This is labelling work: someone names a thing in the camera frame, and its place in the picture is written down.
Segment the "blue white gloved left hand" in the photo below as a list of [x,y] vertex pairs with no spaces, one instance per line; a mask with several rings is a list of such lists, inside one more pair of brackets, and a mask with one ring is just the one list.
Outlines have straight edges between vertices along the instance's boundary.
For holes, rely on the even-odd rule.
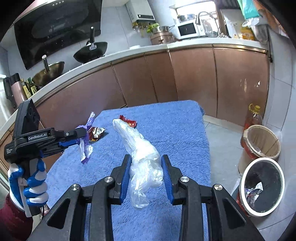
[[13,204],[21,211],[25,211],[22,196],[25,197],[29,207],[40,208],[49,199],[48,186],[45,182],[47,178],[46,165],[42,159],[31,160],[30,165],[33,164],[36,168],[35,172],[27,179],[23,177],[24,170],[21,165],[10,164],[8,170],[9,196]]

